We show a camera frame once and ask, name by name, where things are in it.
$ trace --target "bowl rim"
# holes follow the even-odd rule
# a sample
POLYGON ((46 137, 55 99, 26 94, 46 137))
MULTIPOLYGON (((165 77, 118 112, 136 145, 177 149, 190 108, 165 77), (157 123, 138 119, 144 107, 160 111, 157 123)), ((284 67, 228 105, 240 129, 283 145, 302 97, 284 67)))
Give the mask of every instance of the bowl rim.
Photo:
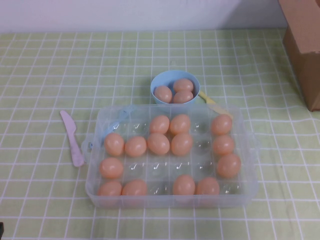
POLYGON ((161 102, 162 104, 172 104, 172 103, 167 103, 167 102, 161 101, 159 98, 157 98, 157 97, 155 96, 154 91, 152 90, 152 83, 153 83, 153 81, 155 80, 155 78, 159 77, 159 76, 162 75, 162 74, 169 73, 169 72, 180 72, 180 73, 184 73, 184 74, 191 75, 191 76, 196 80, 197 84, 199 85, 199 90, 197 91, 197 93, 196 93, 196 95, 193 97, 193 99, 191 99, 191 100, 189 100, 189 101, 187 101, 187 102, 181 103, 181 104, 187 104, 187 103, 189 103, 190 101, 194 100, 194 99, 199 95, 199 92, 200 92, 200 82, 199 82, 198 78, 197 78, 195 75, 193 75, 193 74, 190 73, 190 72, 183 71, 183 70, 168 70, 168 71, 163 71, 163 72, 159 73, 158 75, 156 75, 156 76, 152 79, 152 81, 151 81, 151 83, 150 83, 150 92, 151 92, 152 96, 153 96, 155 99, 157 99, 157 100, 158 100, 159 102, 161 102))

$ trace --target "yellow handle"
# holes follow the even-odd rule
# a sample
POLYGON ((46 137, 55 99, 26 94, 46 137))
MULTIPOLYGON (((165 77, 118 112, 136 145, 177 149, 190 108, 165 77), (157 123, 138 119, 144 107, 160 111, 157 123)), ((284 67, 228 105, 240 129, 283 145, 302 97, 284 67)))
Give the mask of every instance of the yellow handle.
POLYGON ((208 97, 203 91, 199 91, 199 96, 205 100, 206 104, 209 104, 209 108, 215 111, 218 114, 226 114, 228 115, 231 119, 234 119, 234 116, 232 116, 227 110, 223 109, 222 107, 218 105, 213 105, 216 104, 215 101, 213 101, 210 97, 208 97))
POLYGON ((216 104, 216 102, 208 97, 203 91, 199 91, 199 96, 204 99, 207 104, 216 104))

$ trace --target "egg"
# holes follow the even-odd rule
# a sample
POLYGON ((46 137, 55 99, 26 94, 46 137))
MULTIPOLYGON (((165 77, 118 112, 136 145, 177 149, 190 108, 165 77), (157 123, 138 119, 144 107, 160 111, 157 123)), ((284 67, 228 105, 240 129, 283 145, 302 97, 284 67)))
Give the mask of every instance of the egg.
POLYGON ((220 186, 216 178, 208 176, 198 182, 196 186, 197 195, 218 195, 220 186))
POLYGON ((149 125, 149 132, 151 134, 153 133, 159 133, 159 134, 165 134, 170 125, 170 120, 165 115, 156 116, 149 125))
POLYGON ((189 132, 191 121, 188 115, 179 114, 170 122, 170 132, 174 135, 189 132))
POLYGON ((108 181, 104 183, 98 190, 99 196, 120 196, 122 186, 118 181, 108 181))
POLYGON ((147 184, 142 179, 135 179, 128 182, 122 189, 122 195, 144 196, 147 194, 147 184))
POLYGON ((173 90, 177 93, 183 90, 187 90, 189 92, 192 92, 194 89, 194 84, 192 81, 190 81, 187 78, 181 78, 174 82, 173 84, 173 90))
POLYGON ((232 119, 227 114, 217 116, 211 122, 211 133, 213 135, 224 135, 230 132, 232 128, 232 119))
POLYGON ((185 156, 190 152, 193 143, 194 140, 189 133, 179 133, 171 141, 171 151, 176 156, 185 156))
POLYGON ((217 136, 212 144, 213 152, 218 155, 227 155, 234 151, 235 142, 229 135, 217 136))
POLYGON ((118 157, 124 153, 125 141, 118 133, 109 133, 104 139, 105 151, 111 156, 118 157))
POLYGON ((188 174, 180 175, 173 184, 174 195, 194 195, 196 184, 193 178, 188 174))
POLYGON ((219 159, 216 166, 216 171, 221 177, 230 179, 238 174, 240 168, 240 158, 236 154, 230 153, 228 155, 224 155, 219 159))
POLYGON ((167 86, 157 86, 154 90, 154 95, 157 99, 167 104, 172 100, 172 92, 167 86))
POLYGON ((117 179, 124 172, 124 165, 119 159, 108 157, 100 163, 99 171, 104 178, 117 179))
POLYGON ((142 136, 130 138, 124 145, 124 151, 132 158, 142 156, 147 150, 147 142, 142 136))
POLYGON ((170 150, 168 138, 161 133, 151 133, 147 139, 147 146, 157 155, 165 155, 170 150))
POLYGON ((194 95, 192 92, 188 90, 182 90, 178 91, 174 97, 173 97, 173 103, 174 104, 184 104, 186 102, 189 102, 194 98, 194 95))

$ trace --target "white wall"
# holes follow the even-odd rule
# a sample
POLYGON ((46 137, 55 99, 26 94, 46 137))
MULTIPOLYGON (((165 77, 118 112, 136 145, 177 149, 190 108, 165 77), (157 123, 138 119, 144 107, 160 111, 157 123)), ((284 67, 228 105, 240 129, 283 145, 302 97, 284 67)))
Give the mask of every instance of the white wall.
POLYGON ((285 26, 278 0, 0 0, 0 33, 285 26))

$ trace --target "knife handle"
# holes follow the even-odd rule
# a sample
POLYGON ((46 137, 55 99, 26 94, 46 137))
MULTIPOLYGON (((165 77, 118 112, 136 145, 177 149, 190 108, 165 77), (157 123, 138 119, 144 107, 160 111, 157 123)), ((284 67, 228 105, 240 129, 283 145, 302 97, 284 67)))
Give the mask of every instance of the knife handle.
POLYGON ((71 157, 72 157, 73 165, 75 167, 81 167, 85 163, 85 160, 84 160, 84 157, 80 151, 80 148, 78 146, 76 138, 73 134, 72 135, 68 134, 68 138, 69 138, 69 142, 70 142, 70 150, 71 150, 71 157))

